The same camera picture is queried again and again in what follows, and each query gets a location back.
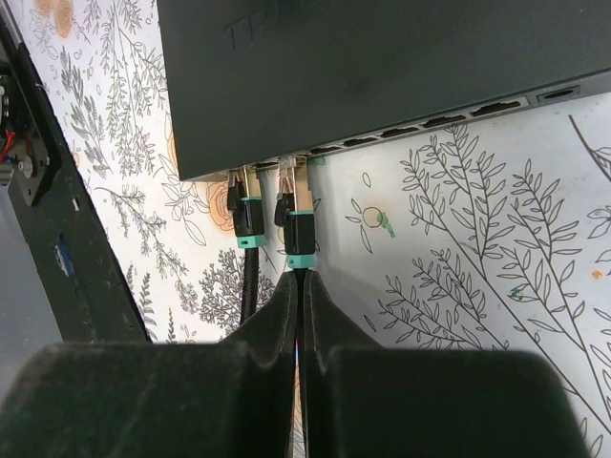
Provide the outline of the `black network switch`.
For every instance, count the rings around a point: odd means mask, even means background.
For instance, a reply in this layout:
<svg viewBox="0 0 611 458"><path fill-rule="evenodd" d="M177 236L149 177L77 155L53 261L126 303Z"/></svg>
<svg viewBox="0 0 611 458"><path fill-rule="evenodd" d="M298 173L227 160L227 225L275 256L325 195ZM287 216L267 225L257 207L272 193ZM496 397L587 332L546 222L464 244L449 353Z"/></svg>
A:
<svg viewBox="0 0 611 458"><path fill-rule="evenodd" d="M160 1L179 178L610 89L606 1Z"/></svg>

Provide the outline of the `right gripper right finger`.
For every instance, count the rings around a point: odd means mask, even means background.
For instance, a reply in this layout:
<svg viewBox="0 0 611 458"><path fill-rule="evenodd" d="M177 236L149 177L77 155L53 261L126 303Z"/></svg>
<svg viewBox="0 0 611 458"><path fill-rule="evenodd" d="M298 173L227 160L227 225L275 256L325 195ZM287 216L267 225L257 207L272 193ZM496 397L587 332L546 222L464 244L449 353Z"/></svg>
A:
<svg viewBox="0 0 611 458"><path fill-rule="evenodd" d="M386 348L303 275L309 457L585 457L551 366L522 351Z"/></svg>

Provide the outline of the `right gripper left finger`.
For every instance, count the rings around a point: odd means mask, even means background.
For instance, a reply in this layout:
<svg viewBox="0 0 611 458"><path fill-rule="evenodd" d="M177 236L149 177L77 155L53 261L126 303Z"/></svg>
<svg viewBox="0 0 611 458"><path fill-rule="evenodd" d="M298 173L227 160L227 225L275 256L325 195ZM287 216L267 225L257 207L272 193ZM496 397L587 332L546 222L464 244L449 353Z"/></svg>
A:
<svg viewBox="0 0 611 458"><path fill-rule="evenodd" d="M287 457L299 287L218 343L59 343L1 406L5 457Z"/></svg>

